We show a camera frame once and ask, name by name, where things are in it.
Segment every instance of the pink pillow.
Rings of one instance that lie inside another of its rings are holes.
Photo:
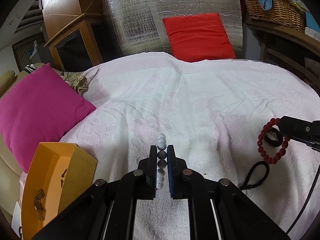
[[[0,99],[0,133],[28,173],[40,142],[58,142],[95,109],[47,64]]]

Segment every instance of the black hair tie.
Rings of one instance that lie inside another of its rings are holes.
[[[279,147],[281,146],[282,142],[283,142],[283,136],[282,134],[280,133],[280,131],[274,127],[272,127],[268,132],[274,132],[277,136],[277,141],[276,140],[271,140],[269,137],[268,137],[268,134],[264,137],[265,141],[271,145],[272,147]]]
[[[265,166],[265,168],[266,168],[266,173],[264,174],[263,178],[260,179],[256,184],[248,185],[249,179],[250,179],[253,171],[254,171],[255,168],[258,167],[259,165]],[[245,178],[245,181],[244,181],[243,185],[239,187],[239,190],[252,189],[252,188],[259,187],[259,186],[266,180],[266,178],[268,177],[269,171],[270,171],[269,164],[266,163],[265,161],[260,161],[260,162],[255,163],[255,164],[252,166],[252,168],[249,170],[249,173],[248,173],[247,177]]]

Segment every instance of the wooden shelf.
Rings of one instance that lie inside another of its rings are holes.
[[[77,25],[79,22],[81,22],[85,18],[93,18],[93,19],[98,19],[98,21],[103,19],[102,14],[96,14],[96,13],[83,13],[80,15],[78,18],[74,19],[72,22],[64,26],[60,31],[58,31],[45,45],[49,46],[51,43],[53,43],[58,37],[60,37],[63,33],[67,32],[69,29]]]
[[[315,84],[318,88],[320,88],[320,81],[311,72],[306,70],[303,66],[301,66],[300,64],[296,63],[292,59],[288,58],[287,56],[285,56],[285,55],[283,55],[273,49],[267,48],[266,52],[276,56],[277,58],[279,58],[285,62],[287,62],[288,64],[293,66],[296,70],[298,70],[300,73],[302,73],[305,77],[310,79],[313,82],[313,84]]]
[[[302,32],[298,32],[288,27],[263,21],[247,19],[245,23],[251,29],[278,35],[289,41],[295,42],[296,44],[305,47],[306,49],[310,50],[318,57],[320,57],[320,42]]]

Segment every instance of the white towel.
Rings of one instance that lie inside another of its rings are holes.
[[[186,63],[160,52],[123,57],[92,70],[97,68],[84,93],[97,110],[61,139],[77,143],[98,159],[94,179],[114,181],[135,170],[163,132],[189,168],[206,179],[228,178],[239,186],[252,165],[262,160],[257,138],[270,118],[320,119],[320,99],[307,84],[261,62]],[[279,150],[263,146],[270,156]],[[286,231],[319,163],[317,152],[291,140],[287,154],[270,166],[263,185],[244,193]],[[261,168],[252,182],[263,174]],[[292,239],[303,235],[319,211],[319,193],[316,186]],[[187,202],[172,200],[167,183],[153,201],[138,201],[134,239],[188,237]]]

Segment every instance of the red pillow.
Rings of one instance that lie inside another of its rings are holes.
[[[186,62],[236,58],[218,13],[162,19],[172,55]]]

